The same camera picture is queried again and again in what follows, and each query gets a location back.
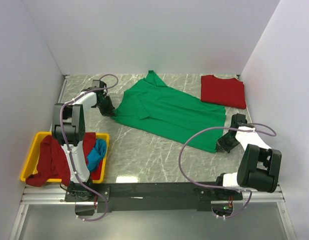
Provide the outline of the green t shirt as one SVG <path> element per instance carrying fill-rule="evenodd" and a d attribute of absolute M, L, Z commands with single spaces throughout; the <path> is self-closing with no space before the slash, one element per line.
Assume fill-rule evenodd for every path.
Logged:
<path fill-rule="evenodd" d="M 216 152 L 226 120 L 224 106 L 167 86 L 153 70 L 124 92 L 115 114 L 118 124 L 210 153 Z"/>

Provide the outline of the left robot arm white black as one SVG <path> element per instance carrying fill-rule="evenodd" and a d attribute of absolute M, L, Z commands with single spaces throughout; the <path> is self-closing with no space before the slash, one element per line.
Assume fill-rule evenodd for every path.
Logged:
<path fill-rule="evenodd" d="M 86 134 L 85 111 L 98 108 L 105 117 L 114 116 L 112 100 L 104 89 L 84 90 L 66 103 L 53 108 L 52 137 L 65 153 L 70 171 L 68 192 L 89 201 L 96 193 L 91 173 L 84 156 L 83 140 Z"/>

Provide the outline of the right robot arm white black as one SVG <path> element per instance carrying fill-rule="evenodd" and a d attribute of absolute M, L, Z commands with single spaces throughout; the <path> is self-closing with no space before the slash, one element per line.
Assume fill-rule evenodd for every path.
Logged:
<path fill-rule="evenodd" d="M 224 200 L 232 193 L 231 188 L 274 192 L 278 185 L 282 153 L 267 145 L 253 125 L 241 124 L 237 129 L 229 130 L 216 142 L 217 151 L 229 153 L 241 146 L 244 153 L 237 172 L 221 175 L 222 182 L 215 185 L 214 195 Z"/>

